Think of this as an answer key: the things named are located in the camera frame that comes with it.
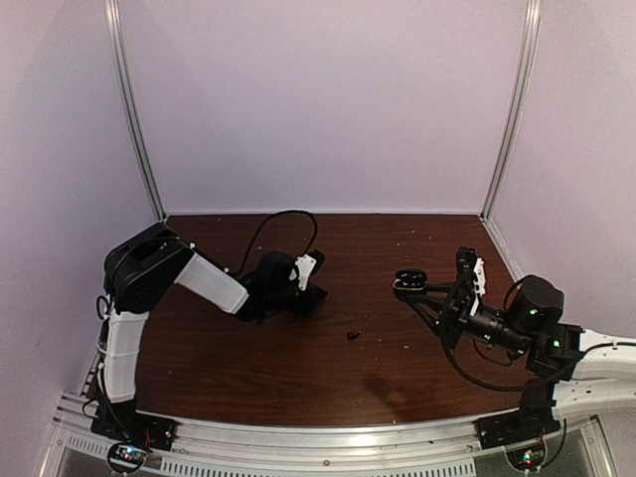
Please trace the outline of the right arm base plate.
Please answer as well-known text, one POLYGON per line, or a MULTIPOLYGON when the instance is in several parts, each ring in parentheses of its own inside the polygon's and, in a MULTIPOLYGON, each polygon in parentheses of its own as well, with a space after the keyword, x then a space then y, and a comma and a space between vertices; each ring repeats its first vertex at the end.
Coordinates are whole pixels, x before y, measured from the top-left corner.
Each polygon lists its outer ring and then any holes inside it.
POLYGON ((536 440, 546 433, 559 431, 561 425, 551 415, 514 411, 479 418, 475 428, 480 446, 486 450, 536 440))

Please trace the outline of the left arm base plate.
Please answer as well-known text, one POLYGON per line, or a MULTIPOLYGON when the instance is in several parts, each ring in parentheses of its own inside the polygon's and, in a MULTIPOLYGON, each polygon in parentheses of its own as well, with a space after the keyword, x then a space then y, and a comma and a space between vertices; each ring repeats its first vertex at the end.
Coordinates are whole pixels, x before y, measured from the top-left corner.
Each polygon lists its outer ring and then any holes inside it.
POLYGON ((177 422, 173 419, 137 414, 133 424, 124 430, 114 420, 94 418, 90 431, 94 434, 123 441, 151 450, 171 451, 177 422))

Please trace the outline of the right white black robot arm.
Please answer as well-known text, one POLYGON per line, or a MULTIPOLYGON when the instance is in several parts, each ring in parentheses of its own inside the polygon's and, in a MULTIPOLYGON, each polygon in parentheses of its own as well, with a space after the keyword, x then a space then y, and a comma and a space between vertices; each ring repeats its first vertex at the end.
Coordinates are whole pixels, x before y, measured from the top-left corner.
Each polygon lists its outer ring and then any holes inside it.
POLYGON ((482 448, 511 445, 555 432, 568 417, 635 405, 635 341, 563 324, 564 295, 528 275, 512 287, 505 309, 486 306, 475 273, 452 284, 430 284, 417 269, 397 272, 393 290, 440 340, 446 359, 465 380, 489 391, 518 393, 517 409, 481 417, 475 428, 482 448), (532 377, 521 386, 479 380, 457 363, 462 337, 523 359, 532 377))

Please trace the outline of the black earbud charging case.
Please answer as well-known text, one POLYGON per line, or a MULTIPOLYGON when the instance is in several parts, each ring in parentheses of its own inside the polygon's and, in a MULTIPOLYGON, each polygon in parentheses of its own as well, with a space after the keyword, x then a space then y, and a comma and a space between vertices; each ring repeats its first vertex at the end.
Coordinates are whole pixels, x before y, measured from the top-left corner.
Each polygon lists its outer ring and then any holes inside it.
POLYGON ((418 268, 402 269, 395 273, 393 289, 406 292, 422 292, 427 286, 427 274, 418 268))

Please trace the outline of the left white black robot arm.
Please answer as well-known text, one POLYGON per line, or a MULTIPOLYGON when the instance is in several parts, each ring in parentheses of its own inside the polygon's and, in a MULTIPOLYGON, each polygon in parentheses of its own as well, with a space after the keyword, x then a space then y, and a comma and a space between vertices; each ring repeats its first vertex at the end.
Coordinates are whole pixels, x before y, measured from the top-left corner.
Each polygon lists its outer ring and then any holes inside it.
POLYGON ((113 249, 103 264, 103 294, 96 299, 101 321, 92 432, 167 449, 176 423, 136 408, 136 369, 141 338, 151 312, 173 286, 180 286, 241 322, 261 322, 277 312, 306 317, 328 293, 312 281, 324 254, 307 249, 294 257, 266 253, 256 269, 232 273, 157 223, 113 249))

